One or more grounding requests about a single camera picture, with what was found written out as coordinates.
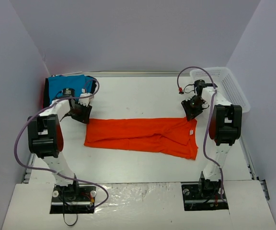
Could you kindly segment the orange t shirt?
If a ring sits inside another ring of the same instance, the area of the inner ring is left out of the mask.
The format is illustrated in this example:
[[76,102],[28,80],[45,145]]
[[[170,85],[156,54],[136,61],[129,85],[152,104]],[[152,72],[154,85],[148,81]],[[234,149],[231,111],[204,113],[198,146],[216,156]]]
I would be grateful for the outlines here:
[[195,119],[91,119],[84,145],[91,148],[154,152],[195,160]]

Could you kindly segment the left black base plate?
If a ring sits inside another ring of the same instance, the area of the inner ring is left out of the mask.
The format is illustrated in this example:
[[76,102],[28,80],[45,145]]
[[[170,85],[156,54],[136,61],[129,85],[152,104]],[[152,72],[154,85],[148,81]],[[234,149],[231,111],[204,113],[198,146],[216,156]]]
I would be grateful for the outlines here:
[[55,185],[51,197],[50,214],[93,214],[96,187],[80,184],[75,191]]

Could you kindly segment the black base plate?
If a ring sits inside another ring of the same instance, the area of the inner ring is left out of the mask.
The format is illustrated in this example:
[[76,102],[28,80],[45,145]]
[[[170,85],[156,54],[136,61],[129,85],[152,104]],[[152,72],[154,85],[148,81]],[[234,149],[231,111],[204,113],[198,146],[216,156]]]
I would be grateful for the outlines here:
[[50,214],[93,214],[96,187],[80,184],[75,191],[55,185],[51,197]]
[[181,184],[185,211],[215,211],[228,210],[228,203],[220,197],[219,186],[211,183],[206,189],[200,189],[198,184]]

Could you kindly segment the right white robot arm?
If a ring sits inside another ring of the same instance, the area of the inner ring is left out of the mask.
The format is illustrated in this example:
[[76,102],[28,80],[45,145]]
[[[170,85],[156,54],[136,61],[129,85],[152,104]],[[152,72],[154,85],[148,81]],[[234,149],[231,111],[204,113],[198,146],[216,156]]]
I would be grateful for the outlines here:
[[222,169],[229,150],[241,135],[242,107],[232,104],[211,83],[196,80],[194,96],[181,102],[186,119],[191,121],[202,114],[208,104],[209,115],[203,141],[203,154],[208,163],[197,186],[198,194],[210,197],[215,188],[222,187]]

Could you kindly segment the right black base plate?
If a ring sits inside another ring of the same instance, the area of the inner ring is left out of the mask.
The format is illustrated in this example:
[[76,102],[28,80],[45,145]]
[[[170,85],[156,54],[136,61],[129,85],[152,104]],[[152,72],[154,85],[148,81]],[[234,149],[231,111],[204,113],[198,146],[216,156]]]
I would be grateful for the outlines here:
[[228,203],[220,197],[219,186],[211,183],[206,189],[200,189],[198,184],[181,184],[185,211],[215,211],[228,210]]

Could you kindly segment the white plastic basket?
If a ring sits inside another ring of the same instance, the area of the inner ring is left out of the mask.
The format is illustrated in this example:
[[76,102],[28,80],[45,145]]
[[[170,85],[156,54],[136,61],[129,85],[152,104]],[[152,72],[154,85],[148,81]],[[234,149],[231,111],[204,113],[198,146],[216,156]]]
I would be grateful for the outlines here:
[[[250,104],[244,95],[238,81],[232,74],[231,70],[227,67],[212,67],[205,68],[210,74],[214,83],[217,85],[217,94],[214,102],[219,100],[219,97],[224,97],[227,101],[234,105],[240,105],[242,112],[247,113],[250,110]],[[209,76],[202,70],[194,69],[190,71],[190,76],[196,80],[204,80],[206,83],[211,83]],[[207,87],[203,90],[202,98],[210,104],[212,94],[214,93],[213,87]]]

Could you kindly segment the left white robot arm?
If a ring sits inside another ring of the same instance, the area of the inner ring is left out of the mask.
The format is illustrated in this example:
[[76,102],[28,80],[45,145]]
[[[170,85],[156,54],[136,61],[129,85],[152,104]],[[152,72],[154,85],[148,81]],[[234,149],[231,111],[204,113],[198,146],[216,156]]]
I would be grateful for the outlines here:
[[60,97],[54,98],[48,109],[35,118],[29,118],[28,144],[31,153],[42,159],[52,172],[56,190],[64,194],[69,200],[76,200],[81,195],[81,188],[76,181],[75,173],[68,166],[64,154],[64,138],[60,122],[64,117],[88,124],[93,95],[82,90],[79,97],[75,97],[75,90],[64,88]]

